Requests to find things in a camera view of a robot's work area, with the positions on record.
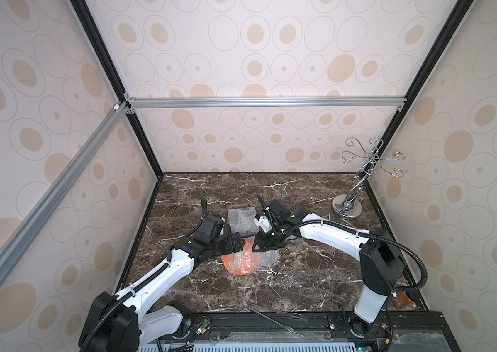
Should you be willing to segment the orange dinner plate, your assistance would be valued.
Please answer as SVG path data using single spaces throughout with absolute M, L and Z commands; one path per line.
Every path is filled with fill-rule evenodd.
M 238 252 L 222 257 L 226 270 L 233 275 L 244 276 L 257 270 L 261 262 L 259 253 Z

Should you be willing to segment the bubble wrap around orange plate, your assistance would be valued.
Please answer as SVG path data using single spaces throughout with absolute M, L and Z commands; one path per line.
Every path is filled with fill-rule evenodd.
M 268 252 L 253 252 L 253 243 L 247 242 L 241 252 L 223 256 L 222 263 L 226 270 L 233 275 L 245 276 L 260 268 L 271 267 L 280 259 L 278 250 Z

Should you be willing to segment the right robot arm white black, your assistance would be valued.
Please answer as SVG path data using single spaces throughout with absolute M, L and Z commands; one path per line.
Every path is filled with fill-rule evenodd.
M 357 229 L 324 219 L 306 208 L 289 211 L 276 199 L 265 202 L 255 223 L 253 252 L 280 249 L 290 240 L 302 238 L 329 245 L 360 263 L 363 287 L 347 323 L 354 334 L 364 336 L 374 326 L 380 312 L 387 309 L 399 292 L 422 289 L 428 280 L 427 267 L 413 250 L 398 243 L 383 228 L 376 231 Z M 399 285 L 405 270 L 403 255 L 412 259 L 421 277 L 412 285 Z

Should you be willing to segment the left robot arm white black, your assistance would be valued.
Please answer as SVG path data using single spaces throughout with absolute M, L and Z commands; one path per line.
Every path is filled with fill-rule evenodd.
M 200 264 L 242 252 L 245 240 L 222 218 L 204 216 L 181 237 L 164 260 L 141 279 L 115 294 L 101 293 L 93 301 L 78 347 L 81 351 L 139 351 L 160 337 L 177 332 L 185 314 L 173 306 L 149 310 Z

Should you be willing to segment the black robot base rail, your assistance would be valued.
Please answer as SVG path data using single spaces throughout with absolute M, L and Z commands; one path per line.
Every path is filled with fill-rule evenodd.
M 458 351 L 440 312 L 385 311 L 366 337 L 350 330 L 348 312 L 203 312 L 194 331 L 167 334 L 142 351 Z

